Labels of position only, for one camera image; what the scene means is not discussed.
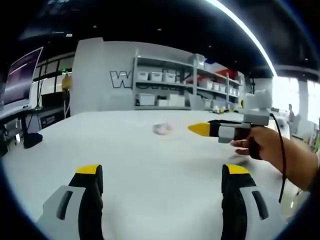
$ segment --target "window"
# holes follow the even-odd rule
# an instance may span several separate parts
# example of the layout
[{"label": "window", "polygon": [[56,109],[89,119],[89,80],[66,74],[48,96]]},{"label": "window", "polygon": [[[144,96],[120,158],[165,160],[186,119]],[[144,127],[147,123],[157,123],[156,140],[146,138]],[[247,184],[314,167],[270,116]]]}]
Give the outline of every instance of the window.
[{"label": "window", "polygon": [[319,124],[320,84],[308,81],[308,121]]},{"label": "window", "polygon": [[290,77],[274,77],[272,79],[272,106],[288,111],[289,104],[295,115],[299,114],[299,83]]}]

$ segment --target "black stand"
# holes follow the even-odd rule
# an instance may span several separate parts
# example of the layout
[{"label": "black stand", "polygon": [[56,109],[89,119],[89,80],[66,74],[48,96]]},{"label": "black stand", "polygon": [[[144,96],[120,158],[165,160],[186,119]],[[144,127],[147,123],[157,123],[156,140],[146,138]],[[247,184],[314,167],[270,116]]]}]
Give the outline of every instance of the black stand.
[{"label": "black stand", "polygon": [[29,149],[42,142],[43,136],[39,133],[28,133],[26,116],[27,115],[24,114],[20,119],[23,133],[23,146],[25,149]]}]

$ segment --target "yellow object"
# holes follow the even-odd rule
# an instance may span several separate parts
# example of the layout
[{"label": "yellow object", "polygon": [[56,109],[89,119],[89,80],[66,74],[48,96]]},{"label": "yellow object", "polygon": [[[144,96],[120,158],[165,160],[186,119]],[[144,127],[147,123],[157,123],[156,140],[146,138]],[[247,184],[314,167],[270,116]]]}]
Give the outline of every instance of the yellow object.
[{"label": "yellow object", "polygon": [[62,79],[61,88],[62,90],[66,91],[69,90],[72,86],[72,77],[66,74]]},{"label": "yellow object", "polygon": [[97,167],[99,165],[100,164],[82,166],[75,173],[76,174],[96,174]]},{"label": "yellow object", "polygon": [[194,132],[194,133],[199,134],[204,137],[210,136],[210,123],[208,123],[208,122],[201,122],[201,123],[197,123],[195,125],[190,125],[190,126],[188,126],[188,129],[191,132]]},{"label": "yellow object", "polygon": [[230,174],[250,174],[250,172],[242,166],[226,164]]}]

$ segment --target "ceiling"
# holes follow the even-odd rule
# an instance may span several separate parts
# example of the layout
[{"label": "ceiling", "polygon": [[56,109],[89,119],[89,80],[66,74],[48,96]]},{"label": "ceiling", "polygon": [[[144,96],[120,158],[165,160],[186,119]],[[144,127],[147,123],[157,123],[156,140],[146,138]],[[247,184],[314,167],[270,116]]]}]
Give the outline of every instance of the ceiling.
[{"label": "ceiling", "polygon": [[[318,70],[314,42],[319,42],[320,30],[315,21],[317,13],[311,11],[316,2],[222,1],[256,35],[273,64]],[[257,67],[266,65],[244,31],[205,0],[33,0],[17,4],[20,10],[15,16],[24,21],[5,26],[7,44],[14,45],[3,46],[7,65],[35,47],[45,46],[45,59],[72,52],[78,40],[92,37],[199,53],[245,74],[255,74]]]}]

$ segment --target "person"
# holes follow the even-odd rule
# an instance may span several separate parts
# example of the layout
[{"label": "person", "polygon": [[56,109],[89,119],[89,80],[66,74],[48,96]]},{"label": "person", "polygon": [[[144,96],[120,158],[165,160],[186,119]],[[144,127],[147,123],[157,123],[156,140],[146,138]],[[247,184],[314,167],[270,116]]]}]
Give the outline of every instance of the person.
[{"label": "person", "polygon": [[292,111],[292,105],[289,104],[289,123],[293,123],[295,120],[295,113]]},{"label": "person", "polygon": [[[251,129],[247,139],[250,137],[261,146],[260,157],[282,173],[283,156],[278,132],[257,126]],[[309,191],[310,195],[276,240],[317,239],[320,226],[320,151],[307,151],[285,137],[282,139],[286,156],[286,176],[300,189]],[[249,155],[248,140],[233,141],[231,145],[237,148],[237,154]]]}]

